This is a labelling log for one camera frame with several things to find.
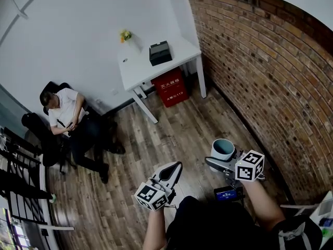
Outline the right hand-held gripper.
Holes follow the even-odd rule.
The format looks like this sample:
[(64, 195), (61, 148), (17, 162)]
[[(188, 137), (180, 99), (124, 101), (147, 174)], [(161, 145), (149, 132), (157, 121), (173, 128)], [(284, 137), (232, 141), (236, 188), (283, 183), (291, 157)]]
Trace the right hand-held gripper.
[(265, 156), (254, 150), (244, 153), (244, 149), (234, 145), (233, 158), (221, 160), (215, 157), (205, 157), (206, 164), (220, 172), (232, 172), (225, 174), (225, 181), (228, 185), (238, 188), (240, 181), (253, 182), (255, 180), (265, 181), (263, 174)]

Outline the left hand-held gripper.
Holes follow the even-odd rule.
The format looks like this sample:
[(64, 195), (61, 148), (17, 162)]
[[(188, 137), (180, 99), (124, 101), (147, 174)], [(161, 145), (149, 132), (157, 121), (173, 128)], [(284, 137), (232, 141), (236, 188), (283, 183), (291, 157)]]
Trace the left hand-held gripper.
[(163, 165), (158, 174), (153, 174), (146, 182), (141, 183), (135, 198), (151, 211), (170, 205), (176, 196), (174, 186), (178, 183), (182, 170), (183, 164), (180, 161)]

